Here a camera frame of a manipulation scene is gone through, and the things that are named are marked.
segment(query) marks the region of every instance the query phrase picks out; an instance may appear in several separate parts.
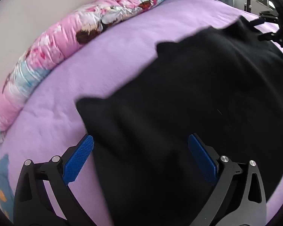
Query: purple mattress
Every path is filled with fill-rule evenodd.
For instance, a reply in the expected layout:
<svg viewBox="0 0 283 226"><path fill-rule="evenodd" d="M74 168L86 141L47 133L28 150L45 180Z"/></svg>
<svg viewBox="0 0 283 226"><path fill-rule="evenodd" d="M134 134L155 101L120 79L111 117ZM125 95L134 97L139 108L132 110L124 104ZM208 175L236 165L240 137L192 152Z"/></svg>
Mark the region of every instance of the purple mattress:
<svg viewBox="0 0 283 226"><path fill-rule="evenodd" d="M223 28L239 15L256 16L216 0L166 0L98 36L59 65L36 89L7 133L0 158L8 154L8 180L14 193L26 159L49 161L74 146L86 133L75 100L105 98L135 77L156 56L155 45L178 41L212 25ZM269 23L257 27L276 31ZM63 216L46 184L53 207ZM94 169L92 155L69 187L98 226L113 225ZM283 178L267 203L269 221L283 204Z"/></svg>

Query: white wall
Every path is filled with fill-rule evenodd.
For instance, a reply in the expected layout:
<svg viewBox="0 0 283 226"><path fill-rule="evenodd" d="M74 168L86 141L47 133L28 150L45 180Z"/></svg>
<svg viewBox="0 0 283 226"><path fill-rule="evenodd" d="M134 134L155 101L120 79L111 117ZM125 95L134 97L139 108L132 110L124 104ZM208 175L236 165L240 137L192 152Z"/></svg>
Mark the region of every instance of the white wall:
<svg viewBox="0 0 283 226"><path fill-rule="evenodd" d="M92 0L1 0L0 82L50 25Z"/></svg>
<svg viewBox="0 0 283 226"><path fill-rule="evenodd" d="M234 0L234 7L244 10L244 3L246 3L246 0ZM259 15L261 11L271 10L269 7L256 0L251 0L251 6L252 13L256 15Z"/></svg>

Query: round metal bolt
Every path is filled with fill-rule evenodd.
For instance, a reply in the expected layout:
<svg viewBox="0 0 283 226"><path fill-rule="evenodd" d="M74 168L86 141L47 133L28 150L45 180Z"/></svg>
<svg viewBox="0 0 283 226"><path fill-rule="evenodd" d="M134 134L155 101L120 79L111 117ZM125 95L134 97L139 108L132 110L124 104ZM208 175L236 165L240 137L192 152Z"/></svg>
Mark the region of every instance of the round metal bolt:
<svg viewBox="0 0 283 226"><path fill-rule="evenodd" d="M228 162L228 157L226 156L221 156L220 158L223 162Z"/></svg>
<svg viewBox="0 0 283 226"><path fill-rule="evenodd" d="M256 162L255 161L250 161L250 164L255 167L256 166Z"/></svg>
<svg viewBox="0 0 283 226"><path fill-rule="evenodd" d="M25 162L24 162L24 165L26 165L26 166L29 166L31 164L31 160L26 160Z"/></svg>
<svg viewBox="0 0 283 226"><path fill-rule="evenodd" d="M51 159L53 162L58 162L60 160L60 157L59 156L54 156L52 159Z"/></svg>

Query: orange spot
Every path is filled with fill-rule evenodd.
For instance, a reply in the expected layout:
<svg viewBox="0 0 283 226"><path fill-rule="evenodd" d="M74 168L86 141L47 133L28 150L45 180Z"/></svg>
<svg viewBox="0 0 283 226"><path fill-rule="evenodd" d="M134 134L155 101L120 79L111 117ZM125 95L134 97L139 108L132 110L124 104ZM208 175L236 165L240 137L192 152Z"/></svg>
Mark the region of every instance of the orange spot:
<svg viewBox="0 0 283 226"><path fill-rule="evenodd" d="M2 200L3 202L7 202L8 200L5 198L4 193L2 192L2 190L0 190L0 200Z"/></svg>
<svg viewBox="0 0 283 226"><path fill-rule="evenodd" d="M8 212L4 211L4 215L9 219Z"/></svg>

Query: colorful quilt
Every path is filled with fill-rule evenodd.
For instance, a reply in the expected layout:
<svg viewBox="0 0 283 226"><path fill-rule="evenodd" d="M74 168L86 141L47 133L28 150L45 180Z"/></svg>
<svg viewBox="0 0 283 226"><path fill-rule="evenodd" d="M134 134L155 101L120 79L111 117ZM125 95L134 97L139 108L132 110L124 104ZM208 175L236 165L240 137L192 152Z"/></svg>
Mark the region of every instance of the colorful quilt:
<svg viewBox="0 0 283 226"><path fill-rule="evenodd" d="M109 27L162 1L94 0L42 33L0 86L0 144L32 92L58 64Z"/></svg>

